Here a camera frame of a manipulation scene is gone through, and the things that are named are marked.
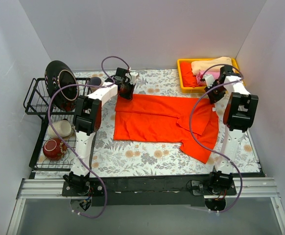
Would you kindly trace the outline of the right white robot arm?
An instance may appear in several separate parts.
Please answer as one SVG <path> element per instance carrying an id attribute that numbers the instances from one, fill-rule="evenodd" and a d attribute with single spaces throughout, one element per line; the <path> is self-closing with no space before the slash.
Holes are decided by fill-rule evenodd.
<path id="1" fill-rule="evenodd" d="M 226 93 L 230 95 L 223 114 L 225 135 L 221 156 L 213 167 L 207 182 L 212 194 L 225 193 L 234 186 L 233 162 L 244 133 L 252 126 L 259 98 L 248 92 L 242 82 L 243 75 L 235 72 L 232 65 L 217 64 L 209 67 L 203 74 L 206 82 L 205 92 L 211 104 L 220 101 Z"/>

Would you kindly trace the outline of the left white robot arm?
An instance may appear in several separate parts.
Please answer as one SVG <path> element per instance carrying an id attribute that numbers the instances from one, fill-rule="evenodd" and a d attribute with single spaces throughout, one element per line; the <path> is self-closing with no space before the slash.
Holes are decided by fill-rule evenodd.
<path id="1" fill-rule="evenodd" d="M 77 98 L 73 124 L 75 126 L 78 154 L 71 171 L 64 175 L 69 189 L 84 196 L 92 189 L 89 182 L 96 133 L 101 126 L 102 106 L 119 95 L 132 100 L 133 91 L 140 74 L 136 71 L 118 68 L 112 78 L 108 78 L 96 91 Z"/>

